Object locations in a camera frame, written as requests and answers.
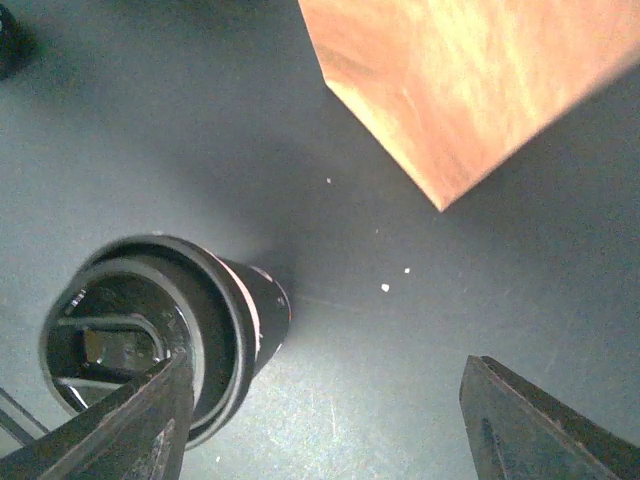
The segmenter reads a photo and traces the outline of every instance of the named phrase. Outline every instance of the wood grain surface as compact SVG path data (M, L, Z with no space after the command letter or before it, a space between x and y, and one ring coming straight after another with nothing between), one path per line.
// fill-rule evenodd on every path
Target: wood grain surface
M444 210L640 56L640 0L299 0L327 86Z

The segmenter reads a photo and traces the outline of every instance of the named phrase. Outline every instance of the scratch on surface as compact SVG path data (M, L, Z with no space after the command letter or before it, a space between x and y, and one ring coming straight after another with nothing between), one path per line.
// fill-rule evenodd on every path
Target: scratch on surface
M562 331L562 334L558 338L558 341L556 342L556 346L553 349L551 356L549 357L549 363L547 363L547 367L544 369L544 373L549 373L549 370L551 370L551 367L555 365L556 359L558 358L558 353L560 352L560 347L564 345L567 335L569 334L569 329L571 328L571 325L573 325L573 317L570 317L567 320L567 323L564 326L564 330Z
M333 399L331 397L329 397L329 403L331 405L331 428L333 429L333 439L335 440L338 436L336 427L336 409L333 406Z
M311 297L308 295L296 295L297 299L301 299L301 300L306 300L307 302L311 302L311 303L319 303L320 305L327 305L328 307L333 307L333 308L337 308L339 310L347 310L349 312L356 312L356 313L373 313L373 312L369 312L367 310L363 310L362 308L356 308L356 307L351 307L349 305L343 305L341 303L335 303L335 302L330 302L329 300L322 300L320 298L316 298L316 297Z

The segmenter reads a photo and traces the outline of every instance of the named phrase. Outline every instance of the black cylinder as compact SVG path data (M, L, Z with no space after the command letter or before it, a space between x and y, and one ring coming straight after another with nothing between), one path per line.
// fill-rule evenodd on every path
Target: black cylinder
M240 408L290 319L285 292L266 272L174 237L128 238L92 256L58 299L41 337L41 365L56 398L79 412L149 362L186 351L192 448Z

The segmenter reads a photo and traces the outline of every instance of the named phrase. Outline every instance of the wooden block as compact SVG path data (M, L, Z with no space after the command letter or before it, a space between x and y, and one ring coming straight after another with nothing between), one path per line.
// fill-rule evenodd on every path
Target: wooden block
M299 0L327 86L444 210L640 59L638 0Z

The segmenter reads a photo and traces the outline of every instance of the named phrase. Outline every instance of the black metal part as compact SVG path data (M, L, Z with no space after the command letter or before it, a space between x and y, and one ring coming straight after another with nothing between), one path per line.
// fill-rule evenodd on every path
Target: black metal part
M480 480L640 478L640 449L492 358L468 358L460 405Z
M0 460L0 478L176 479L193 410L186 353Z
M0 388L0 458L47 433L44 425Z
M54 396L75 413L185 351L192 448L235 414L289 321L286 294L265 272L181 239L133 237L81 267L45 322L40 359Z

